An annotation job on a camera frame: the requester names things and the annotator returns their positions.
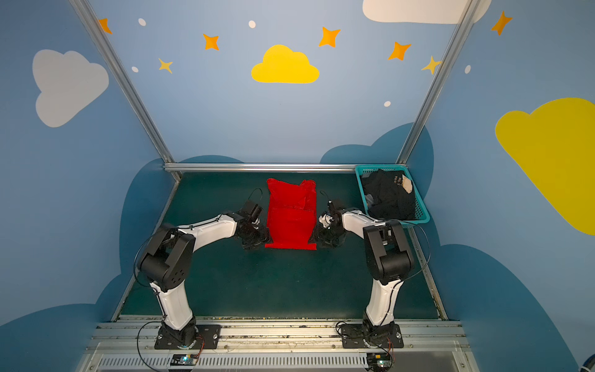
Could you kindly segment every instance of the black mounting plate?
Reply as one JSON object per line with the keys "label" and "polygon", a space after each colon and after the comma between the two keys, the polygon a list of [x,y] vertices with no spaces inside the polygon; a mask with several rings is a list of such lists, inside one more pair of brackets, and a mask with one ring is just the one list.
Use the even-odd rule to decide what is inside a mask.
{"label": "black mounting plate", "polygon": [[157,333],[157,340],[155,341],[156,350],[200,350],[202,347],[202,339],[205,341],[205,347],[203,349],[217,349],[219,344],[219,334],[221,326],[219,324],[197,324],[196,326],[196,342],[191,348],[180,348],[180,342],[165,332],[164,326],[159,328]]}
{"label": "black mounting plate", "polygon": [[[362,324],[349,324],[349,327],[345,327],[343,330],[343,334],[349,338],[342,339],[343,342],[343,349],[365,349],[365,348],[375,348],[375,346],[380,346],[384,349],[389,349],[389,340],[384,337],[382,338],[382,343],[372,343],[370,341],[364,341],[364,331]],[[403,344],[403,336],[401,335],[401,328],[398,324],[394,325],[394,332],[389,336],[390,341],[393,343],[393,347],[395,349],[402,349],[404,347]]]}

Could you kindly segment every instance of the yellow star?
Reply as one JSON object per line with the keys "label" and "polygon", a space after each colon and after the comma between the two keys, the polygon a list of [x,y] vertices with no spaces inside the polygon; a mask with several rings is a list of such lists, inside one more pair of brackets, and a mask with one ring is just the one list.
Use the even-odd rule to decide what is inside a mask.
{"label": "yellow star", "polygon": [[99,24],[101,25],[101,28],[102,28],[102,29],[103,29],[105,32],[107,32],[107,33],[111,34],[111,30],[110,30],[110,29],[109,29],[109,27],[108,27],[108,19],[107,19],[107,18],[104,18],[104,19],[102,19],[102,20],[99,20]]}
{"label": "yellow star", "polygon": [[161,62],[161,67],[159,69],[160,70],[167,70],[171,74],[170,64],[172,64],[173,62],[165,63],[165,62],[161,61],[161,58],[159,59],[159,62]]}
{"label": "yellow star", "polygon": [[329,31],[323,27],[322,40],[320,40],[320,44],[318,46],[330,45],[334,48],[335,38],[339,34],[339,31],[341,30]]}
{"label": "yellow star", "polygon": [[202,34],[202,36],[204,36],[205,40],[206,40],[205,50],[207,50],[207,49],[214,49],[216,51],[219,50],[219,47],[217,46],[217,39],[219,39],[219,36],[209,37],[205,34]]}
{"label": "yellow star", "polygon": [[500,36],[500,35],[502,35],[502,30],[504,30],[504,26],[506,26],[506,24],[509,23],[510,21],[512,21],[512,17],[509,18],[504,15],[504,12],[502,12],[500,19],[498,20],[496,25],[491,28],[491,30],[498,31],[498,36]]}
{"label": "yellow star", "polygon": [[397,42],[394,43],[394,51],[393,53],[390,55],[389,60],[392,60],[393,58],[398,58],[401,61],[403,60],[403,58],[405,58],[405,52],[407,51],[407,49],[411,46],[411,44],[409,45],[401,45]]}
{"label": "yellow star", "polygon": [[431,56],[430,57],[430,64],[427,65],[426,67],[422,68],[421,70],[422,71],[424,71],[424,70],[430,70],[432,72],[432,75],[433,75],[434,74],[434,69],[436,68],[436,66],[438,66],[441,63],[442,63],[442,61],[438,61],[438,62],[434,61],[434,56]]}

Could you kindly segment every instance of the dark green table surface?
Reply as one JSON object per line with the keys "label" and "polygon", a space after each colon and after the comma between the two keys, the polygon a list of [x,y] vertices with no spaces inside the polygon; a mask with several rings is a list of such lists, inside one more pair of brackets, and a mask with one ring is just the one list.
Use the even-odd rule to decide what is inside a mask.
{"label": "dark green table surface", "polygon": [[[190,224],[225,210],[237,211],[256,187],[264,191],[260,204],[264,208],[261,219],[266,221],[268,178],[294,184],[311,179],[317,191],[341,199],[346,207],[362,208],[353,174],[186,173],[164,222]],[[256,191],[252,199],[258,198]],[[326,210],[326,198],[319,193],[317,200],[320,215]],[[414,271],[418,270],[416,262]],[[186,279],[188,302],[197,316],[361,318],[371,289],[363,241],[353,233],[344,245],[317,251],[264,247],[244,251],[238,240],[219,240],[194,253]],[[152,291],[135,283],[122,314],[160,315],[161,311]],[[403,284],[394,316],[437,319],[422,274]]]}

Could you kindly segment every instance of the teal basket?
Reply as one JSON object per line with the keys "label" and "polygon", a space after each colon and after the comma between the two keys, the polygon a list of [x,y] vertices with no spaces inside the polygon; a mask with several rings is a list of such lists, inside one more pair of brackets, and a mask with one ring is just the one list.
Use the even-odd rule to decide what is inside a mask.
{"label": "teal basket", "polygon": [[392,170],[402,170],[405,172],[405,175],[408,179],[411,180],[413,183],[413,189],[415,192],[415,219],[409,221],[401,221],[401,225],[403,226],[411,226],[417,225],[421,223],[426,223],[430,221],[430,214],[428,210],[425,209],[424,201],[421,199],[419,192],[417,191],[417,187],[415,187],[415,183],[413,182],[413,178],[409,173],[409,170],[404,165],[400,164],[366,164],[366,165],[357,165],[355,167],[355,174],[358,177],[358,185],[359,185],[359,193],[362,195],[362,202],[364,203],[364,211],[368,214],[368,203],[366,203],[366,196],[364,195],[364,188],[362,187],[362,175],[366,173],[372,173],[382,169],[384,171],[392,171]]}

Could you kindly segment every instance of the red cloth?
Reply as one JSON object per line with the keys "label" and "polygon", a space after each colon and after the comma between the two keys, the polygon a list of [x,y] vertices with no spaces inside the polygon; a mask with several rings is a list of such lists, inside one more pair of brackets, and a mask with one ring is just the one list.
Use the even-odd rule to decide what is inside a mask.
{"label": "red cloth", "polygon": [[268,204],[267,227],[272,243],[267,248],[316,250],[308,244],[316,226],[316,183],[302,181],[300,185],[269,178],[271,199]]}

